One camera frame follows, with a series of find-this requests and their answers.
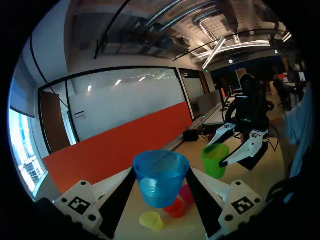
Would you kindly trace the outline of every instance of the plastic cup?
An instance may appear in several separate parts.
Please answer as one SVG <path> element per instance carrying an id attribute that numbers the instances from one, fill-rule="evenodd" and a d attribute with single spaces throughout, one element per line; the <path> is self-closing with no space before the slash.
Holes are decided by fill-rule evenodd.
<path id="1" fill-rule="evenodd" d="M 180 188 L 179 195 L 185 203 L 194 203 L 194 199 L 188 184 L 185 184 Z"/>
<path id="2" fill-rule="evenodd" d="M 183 201 L 176 199 L 172 205 L 163 209 L 173 218 L 180 218 L 184 215 L 184 205 Z"/>
<path id="3" fill-rule="evenodd" d="M 164 227 L 160 215 L 157 212 L 153 211 L 141 214 L 139 217 L 139 222 L 141 225 L 153 230 L 160 230 Z"/>
<path id="4" fill-rule="evenodd" d="M 133 168 L 146 204 L 165 208 L 176 199 L 189 161 L 176 152 L 151 150 L 138 154 L 133 159 Z"/>
<path id="5" fill-rule="evenodd" d="M 201 157 L 206 174 L 213 178 L 221 178 L 226 167 L 220 167 L 219 162 L 229 154 L 229 147 L 225 144 L 211 144 L 201 151 Z"/>

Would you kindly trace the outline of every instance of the orange wall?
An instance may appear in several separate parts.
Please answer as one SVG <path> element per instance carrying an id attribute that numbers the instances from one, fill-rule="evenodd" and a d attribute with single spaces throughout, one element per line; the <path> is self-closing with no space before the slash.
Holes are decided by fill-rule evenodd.
<path id="1" fill-rule="evenodd" d="M 64 193 L 79 180 L 94 184 L 121 172 L 138 153 L 164 147 L 191 124 L 182 102 L 52 153 L 43 163 Z"/>

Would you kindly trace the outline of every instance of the red cup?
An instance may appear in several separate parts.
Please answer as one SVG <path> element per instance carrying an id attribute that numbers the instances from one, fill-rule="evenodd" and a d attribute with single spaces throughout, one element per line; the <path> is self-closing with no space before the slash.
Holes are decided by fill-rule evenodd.
<path id="1" fill-rule="evenodd" d="M 180 218 L 184 215 L 183 201 L 176 198 L 173 204 L 163 210 L 173 218 Z"/>
<path id="2" fill-rule="evenodd" d="M 185 203 L 194 203 L 194 199 L 188 184 L 185 184 L 180 188 L 179 195 Z"/>

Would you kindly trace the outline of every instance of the table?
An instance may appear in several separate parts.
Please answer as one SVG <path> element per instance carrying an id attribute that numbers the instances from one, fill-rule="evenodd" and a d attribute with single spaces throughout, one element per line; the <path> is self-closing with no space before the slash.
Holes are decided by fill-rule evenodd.
<path id="1" fill-rule="evenodd" d="M 222 104 L 211 114 L 210 117 L 207 118 L 207 120 L 204 121 L 204 125 L 217 125 L 217 124 L 224 124 L 222 116 L 221 116 L 221 112 L 220 110 L 222 109 Z M 236 111 L 233 111 L 231 117 L 233 118 L 236 115 Z"/>
<path id="2" fill-rule="evenodd" d="M 293 82 L 285 82 L 284 85 L 290 86 L 290 87 L 295 87 L 296 84 Z"/>
<path id="3" fill-rule="evenodd" d="M 271 138 L 270 140 L 273 145 L 275 145 L 276 139 Z M 207 140 L 199 138 L 195 142 L 184 142 L 176 149 L 176 152 L 186 156 L 191 166 L 204 172 L 200 151 L 207 144 Z M 240 140 L 229 138 L 225 144 L 229 146 L 231 152 L 240 144 Z M 265 198 L 270 187 L 283 178 L 284 164 L 281 149 L 278 145 L 276 152 L 273 152 L 272 148 L 268 147 L 265 155 L 252 171 L 248 171 L 241 165 L 235 163 L 226 167 L 226 172 L 220 180 L 228 184 L 234 180 L 243 180 L 262 198 Z M 160 214 L 165 224 L 164 229 L 153 231 L 140 225 L 139 216 L 146 211 L 156 211 Z M 115 240 L 126 239 L 205 240 L 205 230 L 195 204 L 186 208 L 186 214 L 183 217 L 173 219 L 166 214 L 163 209 L 152 208 L 143 201 L 136 181 L 115 232 Z"/>

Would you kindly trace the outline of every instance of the yellow cup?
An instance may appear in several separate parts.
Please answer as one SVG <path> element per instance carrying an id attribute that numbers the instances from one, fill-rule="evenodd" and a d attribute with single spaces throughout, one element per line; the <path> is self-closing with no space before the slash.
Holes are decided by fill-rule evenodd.
<path id="1" fill-rule="evenodd" d="M 153 230 L 160 230 L 164 227 L 160 215 L 157 212 L 153 211 L 141 214 L 139 217 L 139 222 L 141 225 Z"/>

